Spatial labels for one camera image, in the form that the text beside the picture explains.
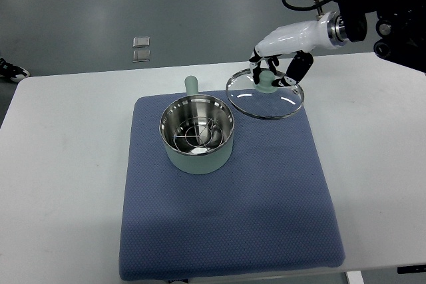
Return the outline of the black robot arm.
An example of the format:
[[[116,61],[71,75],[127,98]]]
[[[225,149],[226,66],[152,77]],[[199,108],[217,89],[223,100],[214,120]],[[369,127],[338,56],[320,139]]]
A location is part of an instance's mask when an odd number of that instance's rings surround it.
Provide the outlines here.
[[[282,3],[293,11],[316,10],[334,1],[339,13],[332,19],[331,39],[364,41],[367,34],[368,13],[377,14],[375,30],[380,36],[374,53],[381,59],[425,72],[425,0],[314,0],[309,7]]]

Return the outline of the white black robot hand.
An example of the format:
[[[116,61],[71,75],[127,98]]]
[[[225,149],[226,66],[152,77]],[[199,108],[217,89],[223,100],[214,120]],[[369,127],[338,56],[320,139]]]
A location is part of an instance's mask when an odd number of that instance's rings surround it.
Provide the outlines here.
[[[336,12],[329,12],[318,20],[293,23],[272,31],[254,47],[250,56],[254,84],[260,83],[262,61],[266,61],[269,70],[277,74],[278,57],[290,53],[296,56],[283,78],[276,79],[272,86],[285,87],[299,83],[313,64],[310,52],[314,48],[336,49],[345,44],[345,30],[341,22]]]

